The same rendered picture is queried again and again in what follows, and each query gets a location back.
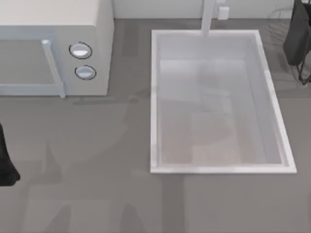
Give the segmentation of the white sink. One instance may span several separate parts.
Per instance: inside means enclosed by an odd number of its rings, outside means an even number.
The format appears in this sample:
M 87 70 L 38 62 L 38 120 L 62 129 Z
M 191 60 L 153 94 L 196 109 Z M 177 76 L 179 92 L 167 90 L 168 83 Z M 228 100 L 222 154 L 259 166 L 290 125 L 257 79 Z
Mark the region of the white sink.
M 150 172 L 295 174 L 258 30 L 152 30 Z

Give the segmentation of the pale microwave oven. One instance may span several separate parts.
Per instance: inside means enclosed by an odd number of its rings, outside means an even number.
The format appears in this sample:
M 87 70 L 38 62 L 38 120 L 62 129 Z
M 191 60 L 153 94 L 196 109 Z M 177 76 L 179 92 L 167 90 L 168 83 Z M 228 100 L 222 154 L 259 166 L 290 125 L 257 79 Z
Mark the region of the pale microwave oven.
M 54 27 L 66 97 L 107 94 L 114 37 L 111 0 L 0 0 L 0 25 Z M 69 53 L 69 46 L 78 42 L 91 46 L 88 59 Z M 75 75 L 75 68 L 84 65 L 97 71 L 94 79 Z

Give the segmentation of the small microwave knob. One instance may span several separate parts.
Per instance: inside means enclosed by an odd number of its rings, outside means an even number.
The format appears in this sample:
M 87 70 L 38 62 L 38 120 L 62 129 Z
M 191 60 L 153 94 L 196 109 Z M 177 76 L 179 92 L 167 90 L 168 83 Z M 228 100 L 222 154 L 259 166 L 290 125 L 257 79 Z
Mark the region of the small microwave knob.
M 88 65 L 76 67 L 74 73 L 81 80 L 92 80 L 97 75 L 97 71 Z

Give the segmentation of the large microwave knob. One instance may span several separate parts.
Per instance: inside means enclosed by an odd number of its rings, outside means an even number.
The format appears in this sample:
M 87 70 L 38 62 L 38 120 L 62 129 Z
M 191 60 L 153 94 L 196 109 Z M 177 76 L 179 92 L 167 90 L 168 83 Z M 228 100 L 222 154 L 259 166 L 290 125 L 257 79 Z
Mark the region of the large microwave knob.
M 88 59 L 93 51 L 90 45 L 84 42 L 78 42 L 69 46 L 69 53 L 76 59 Z

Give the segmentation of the tall white tap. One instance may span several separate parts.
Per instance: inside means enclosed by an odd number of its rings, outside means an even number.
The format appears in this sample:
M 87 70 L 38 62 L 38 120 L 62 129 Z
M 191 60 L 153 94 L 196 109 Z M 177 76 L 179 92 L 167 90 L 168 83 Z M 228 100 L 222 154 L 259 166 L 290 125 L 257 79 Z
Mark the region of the tall white tap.
M 201 34 L 207 36 L 210 30 L 212 15 L 217 0 L 203 0 L 203 14 L 201 23 Z

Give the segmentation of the microwave glass door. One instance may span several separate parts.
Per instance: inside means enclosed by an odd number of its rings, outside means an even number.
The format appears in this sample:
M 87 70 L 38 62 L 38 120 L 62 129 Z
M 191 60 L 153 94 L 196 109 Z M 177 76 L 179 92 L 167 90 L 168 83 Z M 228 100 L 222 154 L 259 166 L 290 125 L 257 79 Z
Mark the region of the microwave glass door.
M 51 41 L 61 77 L 54 27 L 0 25 L 0 96 L 59 96 L 41 44 L 43 39 Z

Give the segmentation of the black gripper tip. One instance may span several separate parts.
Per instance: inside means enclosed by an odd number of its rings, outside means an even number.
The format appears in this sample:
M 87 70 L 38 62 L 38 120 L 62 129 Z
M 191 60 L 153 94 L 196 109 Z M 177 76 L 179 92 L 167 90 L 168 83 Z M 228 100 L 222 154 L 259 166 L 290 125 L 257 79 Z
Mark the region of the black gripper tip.
M 10 159 L 3 127 L 0 123 L 0 187 L 9 187 L 20 181 L 21 175 Z

